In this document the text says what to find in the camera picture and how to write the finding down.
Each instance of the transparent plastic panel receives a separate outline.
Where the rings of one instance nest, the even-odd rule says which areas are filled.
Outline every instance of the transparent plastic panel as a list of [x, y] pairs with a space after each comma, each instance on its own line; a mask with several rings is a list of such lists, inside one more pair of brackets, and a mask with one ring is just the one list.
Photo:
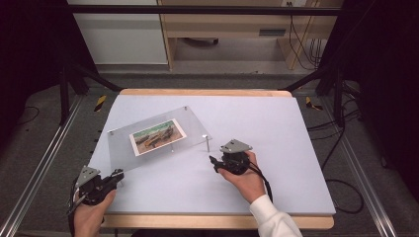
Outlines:
[[111, 168], [129, 171], [210, 139], [191, 108], [182, 107], [108, 131]]

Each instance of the gray carpet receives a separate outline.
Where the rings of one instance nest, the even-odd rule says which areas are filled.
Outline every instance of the gray carpet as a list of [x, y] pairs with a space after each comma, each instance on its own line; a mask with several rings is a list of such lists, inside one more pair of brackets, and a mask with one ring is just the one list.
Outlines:
[[[110, 80], [123, 87], [131, 88], [258, 88], [276, 89], [300, 78], [298, 75], [280, 77], [275, 75], [108, 75]], [[95, 140], [99, 138], [107, 114], [117, 93], [111, 92], [95, 83], [89, 82], [91, 90], [84, 96], [71, 129], [61, 144], [42, 186], [20, 225], [20, 231], [37, 230], [68, 232], [65, 216], [66, 202], [72, 180], [81, 167], [89, 163], [91, 152], [95, 149]], [[99, 96], [107, 95], [107, 100], [100, 112], [94, 112]], [[305, 97], [297, 97], [301, 113], [307, 126], [330, 121], [325, 111], [309, 109], [305, 106]], [[314, 105], [321, 105], [317, 98], [311, 98]], [[24, 190], [26, 183], [47, 149], [59, 122], [58, 88], [52, 87], [31, 96], [28, 106], [37, 107], [39, 115], [16, 126], [8, 144], [0, 153], [1, 202], [0, 221], [3, 223], [14, 204]], [[347, 112], [355, 110], [356, 104], [349, 103]], [[34, 116], [33, 109], [26, 109], [22, 120]], [[334, 133], [334, 128], [311, 132], [311, 138], [321, 138]], [[419, 236], [419, 205], [406, 190], [397, 172], [384, 169], [379, 160], [379, 153], [362, 121], [353, 119], [347, 123], [345, 134], [348, 136], [362, 166], [376, 189], [385, 211], [387, 212], [398, 236]], [[313, 140], [313, 146], [319, 163], [332, 148], [338, 135], [325, 139]], [[357, 186], [354, 176], [344, 159], [339, 147], [335, 150], [324, 169], [326, 179], [339, 179]], [[341, 184], [328, 184], [332, 197], [343, 209], [357, 209], [360, 200], [357, 194]], [[358, 214], [337, 211], [335, 225], [330, 230], [304, 230], [304, 236], [380, 236], [376, 224], [364, 206]]]

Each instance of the picture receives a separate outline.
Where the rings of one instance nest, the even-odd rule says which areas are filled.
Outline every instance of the picture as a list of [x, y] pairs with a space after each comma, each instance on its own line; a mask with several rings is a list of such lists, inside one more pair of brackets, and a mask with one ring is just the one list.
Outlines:
[[139, 156], [181, 140], [186, 136], [187, 135], [177, 121], [171, 119], [148, 129], [130, 134], [129, 139], [133, 151], [135, 152], [135, 156]]

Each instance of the electrical outlet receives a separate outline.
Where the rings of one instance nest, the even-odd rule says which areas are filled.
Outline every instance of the electrical outlet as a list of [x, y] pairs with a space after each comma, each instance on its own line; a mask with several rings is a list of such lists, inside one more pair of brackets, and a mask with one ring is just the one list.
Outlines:
[[307, 0], [283, 0], [281, 7], [304, 7]]
[[281, 7], [293, 7], [295, 0], [283, 0]]
[[294, 7], [304, 7], [305, 3], [307, 3], [307, 0], [295, 0], [293, 1]]

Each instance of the wooden table edge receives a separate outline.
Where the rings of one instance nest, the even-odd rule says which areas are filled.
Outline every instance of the wooden table edge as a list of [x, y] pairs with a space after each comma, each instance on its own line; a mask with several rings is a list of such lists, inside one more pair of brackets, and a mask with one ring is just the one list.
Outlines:
[[270, 90], [201, 90], [201, 89], [123, 89], [120, 95], [142, 96], [246, 96], [291, 97], [288, 91]]
[[[300, 229], [330, 229], [332, 215], [293, 215]], [[105, 228], [257, 229], [252, 215], [105, 214]]]

